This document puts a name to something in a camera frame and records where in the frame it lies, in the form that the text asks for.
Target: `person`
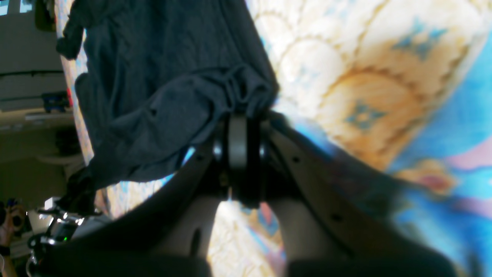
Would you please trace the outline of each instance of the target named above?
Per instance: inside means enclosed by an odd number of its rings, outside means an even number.
[[[3,268],[1,268],[2,277],[17,277],[15,267],[10,257],[10,244],[14,240],[16,230],[21,226],[14,224],[14,217],[18,216],[21,222],[24,222],[25,211],[21,205],[7,207],[5,210],[5,221],[0,227],[0,255],[3,258]]]

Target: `wrist strap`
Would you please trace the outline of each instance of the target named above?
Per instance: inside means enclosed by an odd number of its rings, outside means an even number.
[[[10,247],[5,247],[0,245],[0,255],[10,256]]]

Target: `bed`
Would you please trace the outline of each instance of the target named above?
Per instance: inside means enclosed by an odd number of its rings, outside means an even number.
[[[56,1],[61,35],[72,0]],[[321,149],[327,141],[413,183],[391,221],[446,255],[460,276],[492,276],[492,19],[490,0],[247,0],[281,87],[275,109]],[[91,142],[74,81],[83,51],[62,58],[86,163]],[[121,182],[96,204],[118,218],[161,188]],[[377,186],[353,192],[378,205]],[[224,202],[208,260],[215,276],[276,276],[285,260],[278,222]]]

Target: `bedspread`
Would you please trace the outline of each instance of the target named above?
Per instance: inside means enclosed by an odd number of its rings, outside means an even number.
[[[57,31],[72,0],[58,0]],[[451,261],[461,276],[492,276],[491,0],[247,0],[281,86],[275,109],[329,151],[335,143],[387,174],[411,181],[394,227]],[[86,71],[62,58],[69,88]],[[76,92],[86,162],[91,143]],[[171,176],[98,192],[117,218]],[[353,192],[378,205],[377,187]],[[275,276],[284,254],[267,205],[220,205],[208,260],[216,277]]]

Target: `black strap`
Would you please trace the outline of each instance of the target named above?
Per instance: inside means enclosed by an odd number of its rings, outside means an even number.
[[[5,247],[0,245],[0,255],[10,256],[10,247]]]

